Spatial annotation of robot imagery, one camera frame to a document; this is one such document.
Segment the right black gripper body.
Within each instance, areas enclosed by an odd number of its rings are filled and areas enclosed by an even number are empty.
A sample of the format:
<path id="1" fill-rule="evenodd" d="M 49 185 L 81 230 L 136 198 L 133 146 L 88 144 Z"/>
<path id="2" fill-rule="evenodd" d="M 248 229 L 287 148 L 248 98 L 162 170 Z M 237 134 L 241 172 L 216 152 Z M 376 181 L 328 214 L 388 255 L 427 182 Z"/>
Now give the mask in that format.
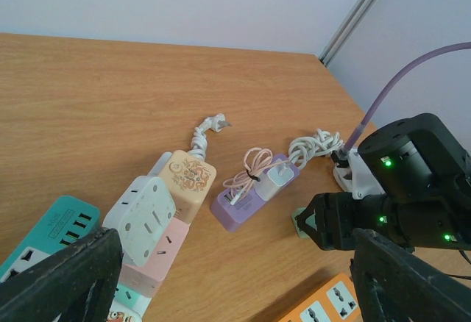
<path id="1" fill-rule="evenodd" d="M 389 205 L 386 195 L 355 200 L 351 193 L 319 193 L 296 215 L 297 228 L 324 251 L 352 251 L 354 229 L 371 229 L 389 236 Z"/>

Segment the peach cube adapter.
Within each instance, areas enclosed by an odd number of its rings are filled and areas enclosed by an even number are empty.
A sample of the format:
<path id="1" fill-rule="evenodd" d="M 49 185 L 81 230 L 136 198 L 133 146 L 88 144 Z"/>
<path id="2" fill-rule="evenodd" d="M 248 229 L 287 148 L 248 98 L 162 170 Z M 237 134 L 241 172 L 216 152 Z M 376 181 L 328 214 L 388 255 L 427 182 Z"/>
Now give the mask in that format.
<path id="1" fill-rule="evenodd" d="M 176 150 L 157 175 L 174 200 L 174 217 L 191 224 L 216 178 L 216 169 L 189 153 Z"/>

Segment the white cube socket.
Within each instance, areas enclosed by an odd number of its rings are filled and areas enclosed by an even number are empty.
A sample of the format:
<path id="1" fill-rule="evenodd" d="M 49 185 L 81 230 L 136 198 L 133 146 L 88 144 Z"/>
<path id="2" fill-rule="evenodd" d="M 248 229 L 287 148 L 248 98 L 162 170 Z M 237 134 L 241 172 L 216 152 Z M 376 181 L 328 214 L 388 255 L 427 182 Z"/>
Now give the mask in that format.
<path id="1" fill-rule="evenodd" d="M 141 322 L 141 317 L 131 310 L 111 310 L 105 320 L 106 322 Z"/>

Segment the long white power strip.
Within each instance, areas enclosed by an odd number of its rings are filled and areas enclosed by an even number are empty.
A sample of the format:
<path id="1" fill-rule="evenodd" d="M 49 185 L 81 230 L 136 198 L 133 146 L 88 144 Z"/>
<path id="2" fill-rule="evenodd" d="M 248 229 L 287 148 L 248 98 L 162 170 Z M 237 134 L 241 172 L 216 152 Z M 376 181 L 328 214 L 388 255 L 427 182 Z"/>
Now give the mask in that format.
<path id="1" fill-rule="evenodd" d="M 207 117 L 194 128 L 189 151 L 163 153 L 106 214 L 103 225 L 117 230 L 124 252 L 109 321 L 142 320 L 216 179 L 206 133 L 229 125 L 222 113 Z"/>

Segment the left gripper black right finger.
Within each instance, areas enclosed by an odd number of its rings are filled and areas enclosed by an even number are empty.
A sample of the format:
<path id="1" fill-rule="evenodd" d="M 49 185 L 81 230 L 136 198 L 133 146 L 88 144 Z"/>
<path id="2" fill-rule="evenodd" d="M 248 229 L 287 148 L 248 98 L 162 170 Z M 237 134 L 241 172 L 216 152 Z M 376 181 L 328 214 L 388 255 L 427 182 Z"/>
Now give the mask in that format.
<path id="1" fill-rule="evenodd" d="M 350 270 L 364 321 L 469 321 L 470 289 L 370 229 Z"/>

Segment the white usb charger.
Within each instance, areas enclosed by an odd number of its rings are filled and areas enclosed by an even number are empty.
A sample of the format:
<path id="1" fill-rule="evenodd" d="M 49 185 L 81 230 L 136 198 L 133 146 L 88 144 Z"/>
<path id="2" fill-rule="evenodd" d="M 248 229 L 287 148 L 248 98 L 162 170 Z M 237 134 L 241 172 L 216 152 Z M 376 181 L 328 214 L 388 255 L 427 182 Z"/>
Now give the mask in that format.
<path id="1" fill-rule="evenodd" d="M 276 162 L 260 175 L 255 184 L 255 192 L 263 201 L 269 201 L 294 178 L 289 161 Z"/>

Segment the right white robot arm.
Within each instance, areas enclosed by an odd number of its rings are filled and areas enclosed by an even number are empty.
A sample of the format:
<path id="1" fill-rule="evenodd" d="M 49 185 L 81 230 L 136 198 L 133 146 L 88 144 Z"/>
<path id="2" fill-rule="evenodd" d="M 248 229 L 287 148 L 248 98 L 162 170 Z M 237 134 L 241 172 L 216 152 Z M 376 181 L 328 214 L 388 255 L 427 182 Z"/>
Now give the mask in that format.
<path id="1" fill-rule="evenodd" d="M 315 195 L 294 222 L 320 249 L 351 251 L 371 229 L 405 249 L 470 250 L 470 155 L 436 115 L 394 121 L 358 153 L 384 192 Z"/>

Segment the white round switch socket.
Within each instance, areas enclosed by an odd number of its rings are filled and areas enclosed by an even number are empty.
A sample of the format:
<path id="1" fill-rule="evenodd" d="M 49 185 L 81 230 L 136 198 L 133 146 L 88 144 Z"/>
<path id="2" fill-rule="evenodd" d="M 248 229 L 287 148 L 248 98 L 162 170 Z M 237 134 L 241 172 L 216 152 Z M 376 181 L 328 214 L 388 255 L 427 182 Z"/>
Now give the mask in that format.
<path id="1" fill-rule="evenodd" d="M 157 176 L 138 176 L 123 192 L 103 220 L 116 229 L 124 263 L 142 267 L 176 212 L 165 182 Z"/>

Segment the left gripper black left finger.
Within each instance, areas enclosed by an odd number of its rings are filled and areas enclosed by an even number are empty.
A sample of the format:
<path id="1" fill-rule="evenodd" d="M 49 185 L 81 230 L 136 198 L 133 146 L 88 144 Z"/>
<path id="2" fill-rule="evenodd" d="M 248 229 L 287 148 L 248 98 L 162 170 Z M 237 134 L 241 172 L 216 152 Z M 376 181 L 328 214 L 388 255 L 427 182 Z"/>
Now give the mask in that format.
<path id="1" fill-rule="evenodd" d="M 115 229 L 100 228 L 1 284 L 2 321 L 105 321 L 121 271 Z"/>

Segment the pink cube socket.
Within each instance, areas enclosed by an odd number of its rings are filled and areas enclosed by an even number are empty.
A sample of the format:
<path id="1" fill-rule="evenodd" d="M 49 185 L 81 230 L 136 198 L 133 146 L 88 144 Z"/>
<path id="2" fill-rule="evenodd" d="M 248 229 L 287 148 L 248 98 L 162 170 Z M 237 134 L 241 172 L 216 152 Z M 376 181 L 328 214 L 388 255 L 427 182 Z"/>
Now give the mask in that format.
<path id="1" fill-rule="evenodd" d="M 185 240 L 189 225 L 172 218 L 142 267 L 123 264 L 119 282 L 147 298 L 153 298 L 160 289 Z"/>

